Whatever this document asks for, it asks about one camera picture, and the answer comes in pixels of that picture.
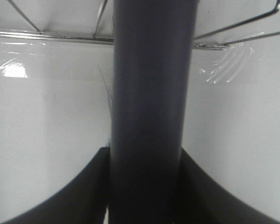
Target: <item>metal wire rack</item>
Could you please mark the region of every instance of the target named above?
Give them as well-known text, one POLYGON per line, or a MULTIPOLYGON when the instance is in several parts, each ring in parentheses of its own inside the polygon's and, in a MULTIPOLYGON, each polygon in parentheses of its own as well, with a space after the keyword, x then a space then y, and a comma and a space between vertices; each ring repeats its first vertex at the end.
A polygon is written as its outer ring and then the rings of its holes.
MULTIPOLYGON (((107 5, 108 0, 103 0, 97 15, 97 21, 95 30, 92 36, 80 36, 80 35, 68 35, 61 33, 52 33, 52 32, 43 32, 41 31, 22 11, 21 9, 13 2, 13 0, 7 0, 8 3, 16 10, 16 12, 33 28, 34 32, 22 31, 22 30, 0 30, 0 37, 11 37, 11 38, 21 38, 21 39, 32 39, 32 40, 48 40, 48 41, 59 41, 59 42, 78 42, 78 43, 91 43, 91 44, 106 44, 113 45, 114 40, 112 38, 100 38, 97 37, 97 32, 99 29, 99 25, 107 5)), ((280 31, 273 32, 269 34, 258 35, 254 37, 249 37, 245 39, 239 39, 231 42, 225 43, 197 43, 196 40, 203 39, 205 37, 210 37, 215 34, 237 28, 248 23, 252 23, 269 16, 272 16, 280 11, 280 0, 277 0, 275 7, 269 12, 260 14, 258 16, 252 17, 250 19, 231 24, 227 27, 220 28, 218 30, 211 31, 209 33, 194 37, 194 44, 192 46, 193 49, 201 49, 201 50, 224 50, 229 48, 231 44, 239 43, 239 42, 247 42, 257 39, 263 39, 271 36, 280 35, 280 31)))

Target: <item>gray pole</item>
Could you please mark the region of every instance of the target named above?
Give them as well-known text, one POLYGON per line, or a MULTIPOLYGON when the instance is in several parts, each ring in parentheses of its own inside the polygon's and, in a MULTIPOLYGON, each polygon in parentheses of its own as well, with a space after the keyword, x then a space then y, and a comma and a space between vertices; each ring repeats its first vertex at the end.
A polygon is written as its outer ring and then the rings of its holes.
POLYGON ((172 224, 197 0, 114 0, 110 224, 172 224))

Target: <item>vertical pipe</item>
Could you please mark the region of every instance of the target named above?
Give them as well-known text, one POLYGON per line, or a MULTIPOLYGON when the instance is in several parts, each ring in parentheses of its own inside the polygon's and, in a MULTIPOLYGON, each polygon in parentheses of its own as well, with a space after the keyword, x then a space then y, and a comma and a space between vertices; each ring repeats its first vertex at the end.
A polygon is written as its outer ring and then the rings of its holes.
POLYGON ((171 224, 197 0, 114 0, 110 224, 171 224))

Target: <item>dark curved edge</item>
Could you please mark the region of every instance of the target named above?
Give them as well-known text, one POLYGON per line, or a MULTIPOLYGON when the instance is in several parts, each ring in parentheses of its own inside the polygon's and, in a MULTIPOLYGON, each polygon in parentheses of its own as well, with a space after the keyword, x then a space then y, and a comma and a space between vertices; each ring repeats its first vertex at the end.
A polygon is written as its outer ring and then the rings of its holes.
POLYGON ((51 198, 4 224, 102 224, 108 201, 109 148, 51 198))
POLYGON ((212 180, 183 150, 175 224, 280 224, 212 180))

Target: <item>white surface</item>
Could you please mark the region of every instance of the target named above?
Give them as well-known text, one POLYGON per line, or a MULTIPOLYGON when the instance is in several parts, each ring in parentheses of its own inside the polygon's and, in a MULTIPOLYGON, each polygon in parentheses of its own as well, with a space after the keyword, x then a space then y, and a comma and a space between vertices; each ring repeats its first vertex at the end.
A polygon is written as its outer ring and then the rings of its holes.
MULTIPOLYGON (((15 2, 40 28, 91 34, 100 1, 15 2)), ((196 34, 275 3, 245 0, 233 7, 236 2, 201 0, 196 34)), ((104 16, 105 35, 112 34, 111 6, 112 1, 104 16)), ((0 1, 0 28, 30 29, 6 1, 0 1)), ((278 30, 280 13, 209 41, 278 30)), ((231 49, 225 71, 234 68, 220 73, 216 84, 206 80, 226 52, 193 51, 183 146, 225 189, 280 220, 280 37, 246 43, 234 58, 241 62, 250 49, 243 68, 227 83, 238 66, 232 66, 231 49)), ((106 145, 110 116, 98 65, 110 86, 112 47, 0 39, 0 222, 53 195, 106 145)))

